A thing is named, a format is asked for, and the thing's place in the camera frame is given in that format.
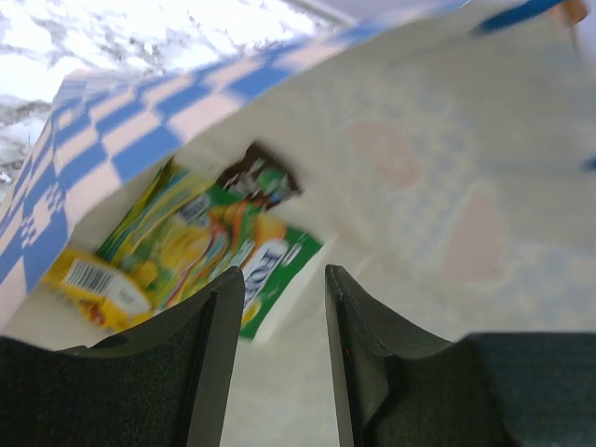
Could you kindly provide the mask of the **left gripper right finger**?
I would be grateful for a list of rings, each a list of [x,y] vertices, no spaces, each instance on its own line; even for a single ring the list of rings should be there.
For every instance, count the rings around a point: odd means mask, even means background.
[[[450,342],[325,269],[344,446],[591,446],[593,332],[474,332]]]

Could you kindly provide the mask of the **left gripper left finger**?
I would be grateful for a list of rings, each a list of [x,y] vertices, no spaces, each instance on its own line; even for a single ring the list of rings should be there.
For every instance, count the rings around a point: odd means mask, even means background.
[[[232,267],[91,347],[1,341],[5,446],[216,446],[244,301]]]

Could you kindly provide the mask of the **yellow snack packet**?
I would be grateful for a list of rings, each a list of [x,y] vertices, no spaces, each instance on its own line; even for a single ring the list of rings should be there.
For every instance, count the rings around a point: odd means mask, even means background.
[[[43,276],[89,322],[122,332],[154,315],[143,291],[122,271],[85,251],[66,248]]]

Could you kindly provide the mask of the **green Savoria snack packet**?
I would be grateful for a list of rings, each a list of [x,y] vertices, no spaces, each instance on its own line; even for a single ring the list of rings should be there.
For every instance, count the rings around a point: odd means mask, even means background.
[[[245,284],[240,335],[253,340],[322,246],[261,206],[169,160],[97,254],[130,275],[155,310],[239,268]]]

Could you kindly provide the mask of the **checkered paper bag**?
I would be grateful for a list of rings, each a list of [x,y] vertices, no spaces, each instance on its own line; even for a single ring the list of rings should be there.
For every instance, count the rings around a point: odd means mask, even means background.
[[[165,159],[215,177],[258,139],[304,190],[277,216],[324,247],[239,344],[223,445],[337,444],[326,264],[452,340],[593,330],[595,69],[549,14],[471,32],[497,10],[416,6],[195,70],[68,75],[1,208],[2,334],[99,342],[43,267],[97,248]]]

